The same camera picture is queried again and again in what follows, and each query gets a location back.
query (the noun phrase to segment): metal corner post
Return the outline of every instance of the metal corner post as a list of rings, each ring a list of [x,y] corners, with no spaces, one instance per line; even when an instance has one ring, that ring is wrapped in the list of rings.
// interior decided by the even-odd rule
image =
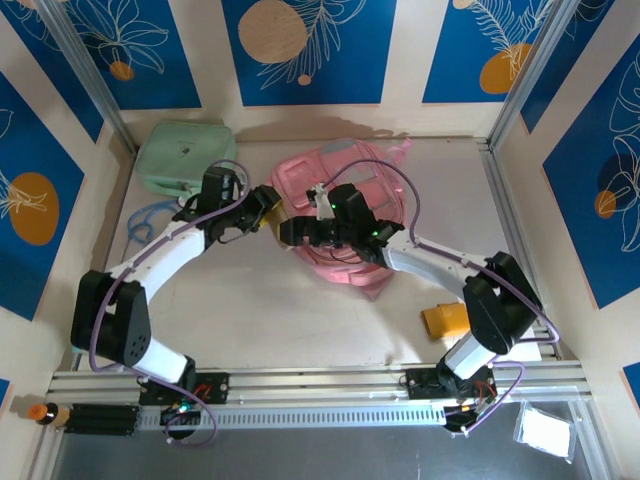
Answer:
[[[122,144],[135,153],[137,146],[120,116],[118,104],[67,15],[64,3],[58,0],[34,0],[33,3],[102,118],[111,125]]]
[[[487,143],[491,152],[499,148],[509,127],[511,127],[520,114],[522,106],[540,78],[544,67],[549,61],[549,57],[551,57],[571,17],[581,2],[581,0],[553,1],[553,10],[536,38],[532,53],[527,57],[522,66],[520,75],[516,77],[513,87],[507,95],[507,99],[498,115],[498,119],[487,137]]]

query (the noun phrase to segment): bottle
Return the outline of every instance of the bottle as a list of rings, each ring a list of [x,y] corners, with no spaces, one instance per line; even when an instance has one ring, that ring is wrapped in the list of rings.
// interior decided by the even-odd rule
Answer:
[[[37,403],[29,409],[29,418],[35,420],[38,425],[53,425],[61,427],[69,420],[68,408],[58,407],[55,403]]]

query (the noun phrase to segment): white floor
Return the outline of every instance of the white floor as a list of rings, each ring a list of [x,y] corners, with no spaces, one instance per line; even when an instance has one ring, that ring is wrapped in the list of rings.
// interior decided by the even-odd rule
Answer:
[[[388,148],[398,142],[376,143]],[[257,183],[279,161],[320,144],[244,143],[238,160]],[[506,251],[473,140],[415,140],[403,169],[421,194],[421,236],[471,253]],[[108,267],[123,258],[131,213],[159,199],[134,174]],[[158,215],[158,232],[169,216]],[[126,256],[137,248],[130,245]],[[162,287],[150,310],[154,336],[199,367],[321,367],[436,362],[448,346],[429,340],[420,311],[455,300],[426,281],[395,274],[370,301],[355,287],[317,277],[263,229],[211,247]],[[526,349],[520,358],[540,359],[535,346],[517,348]]]

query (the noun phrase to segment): orange bottle cap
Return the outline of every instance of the orange bottle cap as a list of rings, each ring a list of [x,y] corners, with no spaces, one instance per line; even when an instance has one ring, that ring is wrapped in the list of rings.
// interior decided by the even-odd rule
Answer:
[[[28,415],[31,420],[35,420],[37,422],[47,416],[47,411],[48,410],[46,405],[37,403],[31,406]]]

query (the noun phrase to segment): pink backpack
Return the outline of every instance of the pink backpack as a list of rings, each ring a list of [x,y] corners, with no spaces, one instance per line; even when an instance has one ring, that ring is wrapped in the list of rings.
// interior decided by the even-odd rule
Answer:
[[[360,140],[337,140],[280,163],[271,172],[268,183],[282,195],[289,216],[315,215],[315,208],[306,195],[308,189],[329,180],[354,160],[373,158],[398,165],[410,147],[409,139],[401,147],[390,148],[387,152]],[[401,178],[393,170],[373,163],[358,164],[340,175],[331,186],[343,183],[353,183],[363,193],[376,218],[406,223],[407,201]],[[363,264],[350,247],[334,249],[303,245],[294,251],[321,277],[333,283],[360,287],[372,300],[391,278],[390,270]]]

